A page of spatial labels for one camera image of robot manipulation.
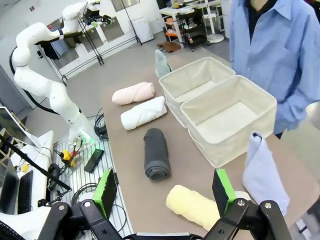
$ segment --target shirt sleeve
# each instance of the shirt sleeve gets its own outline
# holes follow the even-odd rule
[[[235,18],[235,5],[236,0],[231,1],[231,12],[230,12],[230,35],[229,35],[229,48],[230,48],[230,63],[231,68],[234,69],[234,61],[235,61],[235,24],[234,24],[234,18]]]
[[[320,25],[315,14],[306,22],[298,61],[301,79],[293,94],[277,106],[275,134],[295,128],[306,117],[306,107],[320,100]]]

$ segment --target black pants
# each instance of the black pants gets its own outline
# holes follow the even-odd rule
[[[276,134],[275,136],[280,140],[283,132]]]

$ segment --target window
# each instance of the window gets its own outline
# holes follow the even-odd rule
[[[140,0],[111,0],[116,12],[140,3]]]

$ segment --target black undershirt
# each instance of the black undershirt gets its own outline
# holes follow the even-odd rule
[[[249,19],[249,34],[250,34],[250,42],[252,40],[252,37],[254,35],[255,27],[257,25],[257,22],[259,18],[262,16],[262,14],[265,14],[270,9],[273,8],[273,6],[276,4],[277,0],[268,0],[263,7],[257,11],[252,5],[250,0],[245,0],[245,7],[248,8],[248,19]]]

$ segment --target white robotic arm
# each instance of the white robotic arm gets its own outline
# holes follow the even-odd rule
[[[16,66],[14,81],[34,95],[49,98],[52,110],[61,115],[70,125],[69,141],[71,143],[78,139],[87,143],[97,140],[98,136],[88,119],[70,100],[67,89],[62,83],[47,79],[28,67],[31,57],[30,46],[41,41],[53,42],[63,39],[65,35],[77,33],[80,27],[79,13],[83,13],[86,7],[92,7],[92,2],[88,0],[88,3],[79,2],[67,6],[62,13],[64,27],[61,30],[52,32],[40,22],[27,27],[16,37],[17,48],[12,54],[12,63]]]

